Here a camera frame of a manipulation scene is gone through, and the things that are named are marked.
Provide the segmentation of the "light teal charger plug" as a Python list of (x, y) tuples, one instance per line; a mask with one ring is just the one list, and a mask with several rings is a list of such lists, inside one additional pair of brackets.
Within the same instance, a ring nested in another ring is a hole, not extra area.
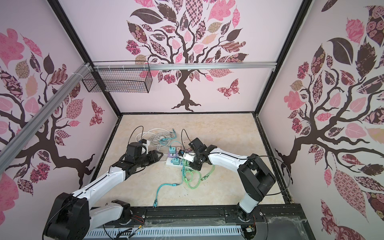
[(177, 149), (176, 147), (169, 147), (169, 154), (170, 155), (174, 155), (177, 153)]

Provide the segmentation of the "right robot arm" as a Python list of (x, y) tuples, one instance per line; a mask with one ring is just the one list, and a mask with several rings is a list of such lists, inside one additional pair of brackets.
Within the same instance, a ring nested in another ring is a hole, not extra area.
[(239, 213), (248, 216), (267, 196), (276, 177), (262, 160), (261, 156), (251, 154), (240, 156), (226, 152), (215, 145), (206, 146), (196, 138), (189, 143), (191, 153), (184, 154), (193, 170), (200, 171), (204, 163), (223, 167), (240, 177), (245, 195), (238, 203)]

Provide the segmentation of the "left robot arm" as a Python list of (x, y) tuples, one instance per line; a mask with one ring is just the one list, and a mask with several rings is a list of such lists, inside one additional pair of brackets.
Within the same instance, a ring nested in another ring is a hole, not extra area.
[(148, 148), (144, 141), (128, 144), (126, 152), (101, 177), (73, 193), (57, 196), (42, 236), (54, 240), (82, 240), (89, 231), (109, 222), (129, 223), (133, 217), (129, 203), (114, 200), (103, 207), (95, 207), (95, 203), (164, 156), (164, 153)]

